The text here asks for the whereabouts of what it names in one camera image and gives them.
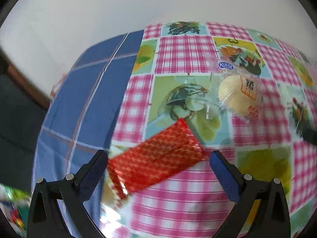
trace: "metal screw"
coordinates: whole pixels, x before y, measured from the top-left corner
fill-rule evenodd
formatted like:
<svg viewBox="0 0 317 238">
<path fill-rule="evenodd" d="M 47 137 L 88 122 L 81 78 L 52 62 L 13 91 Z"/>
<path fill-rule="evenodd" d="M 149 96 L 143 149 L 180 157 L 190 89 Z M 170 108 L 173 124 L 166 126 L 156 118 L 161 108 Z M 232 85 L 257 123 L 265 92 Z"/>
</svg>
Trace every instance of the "metal screw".
<svg viewBox="0 0 317 238">
<path fill-rule="evenodd" d="M 37 182 L 37 183 L 41 183 L 42 181 L 44 181 L 44 178 L 43 178 L 43 177 L 39 177 L 39 178 L 36 179 L 36 182 Z"/>
<path fill-rule="evenodd" d="M 278 178 L 274 178 L 273 181 L 276 183 L 276 184 L 280 184 L 281 181 L 278 179 Z"/>
<path fill-rule="evenodd" d="M 252 175 L 250 175 L 250 174 L 245 174 L 245 175 L 244 175 L 244 178 L 245 178 L 246 180 L 250 181 L 250 180 L 252 180 Z"/>
<path fill-rule="evenodd" d="M 66 180 L 67 181 L 70 181 L 70 180 L 72 180 L 74 178 L 74 175 L 73 174 L 68 174 L 68 175 L 66 175 Z"/>
</svg>

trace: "wooden edge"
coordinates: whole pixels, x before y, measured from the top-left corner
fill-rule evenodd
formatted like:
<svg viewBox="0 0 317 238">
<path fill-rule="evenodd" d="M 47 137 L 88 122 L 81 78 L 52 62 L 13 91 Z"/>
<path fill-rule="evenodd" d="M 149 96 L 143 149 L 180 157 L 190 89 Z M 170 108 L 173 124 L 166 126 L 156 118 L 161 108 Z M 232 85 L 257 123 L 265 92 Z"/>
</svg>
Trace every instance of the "wooden edge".
<svg viewBox="0 0 317 238">
<path fill-rule="evenodd" d="M 51 100 L 39 91 L 33 84 L 30 83 L 13 65 L 9 64 L 7 69 L 7 75 L 15 82 L 28 97 L 30 97 L 36 104 L 40 105 L 44 109 L 48 109 Z"/>
</svg>

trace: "red packet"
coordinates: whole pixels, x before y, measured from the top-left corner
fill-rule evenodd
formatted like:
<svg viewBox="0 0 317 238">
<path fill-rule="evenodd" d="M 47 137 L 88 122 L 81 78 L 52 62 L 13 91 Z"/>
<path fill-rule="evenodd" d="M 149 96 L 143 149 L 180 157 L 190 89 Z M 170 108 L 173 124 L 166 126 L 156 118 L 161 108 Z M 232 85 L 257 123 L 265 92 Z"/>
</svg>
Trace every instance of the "red packet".
<svg viewBox="0 0 317 238">
<path fill-rule="evenodd" d="M 179 119 L 135 148 L 109 159 L 107 170 L 118 197 L 124 199 L 207 158 L 184 119 Z"/>
</svg>

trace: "blue gripper pad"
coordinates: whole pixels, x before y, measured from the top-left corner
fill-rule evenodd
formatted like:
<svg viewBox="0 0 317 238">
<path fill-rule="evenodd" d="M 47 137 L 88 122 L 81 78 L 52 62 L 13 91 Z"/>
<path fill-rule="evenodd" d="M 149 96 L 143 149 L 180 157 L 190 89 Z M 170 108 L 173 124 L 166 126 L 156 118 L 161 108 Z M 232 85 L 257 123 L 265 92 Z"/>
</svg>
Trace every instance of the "blue gripper pad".
<svg viewBox="0 0 317 238">
<path fill-rule="evenodd" d="M 222 161 L 217 157 L 216 153 L 210 154 L 209 163 L 228 199 L 238 203 L 240 200 L 239 184 L 235 181 Z"/>
</svg>

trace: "blue oval logo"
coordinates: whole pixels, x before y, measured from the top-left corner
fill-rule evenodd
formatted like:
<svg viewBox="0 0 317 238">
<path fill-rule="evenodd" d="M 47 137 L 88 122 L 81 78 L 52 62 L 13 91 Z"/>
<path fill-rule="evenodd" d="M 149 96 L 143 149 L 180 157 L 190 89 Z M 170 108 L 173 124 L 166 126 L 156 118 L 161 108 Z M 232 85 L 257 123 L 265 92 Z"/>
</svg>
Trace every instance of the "blue oval logo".
<svg viewBox="0 0 317 238">
<path fill-rule="evenodd" d="M 233 70 L 233 65 L 227 62 L 220 62 L 219 63 L 220 68 L 228 69 L 228 70 Z"/>
</svg>

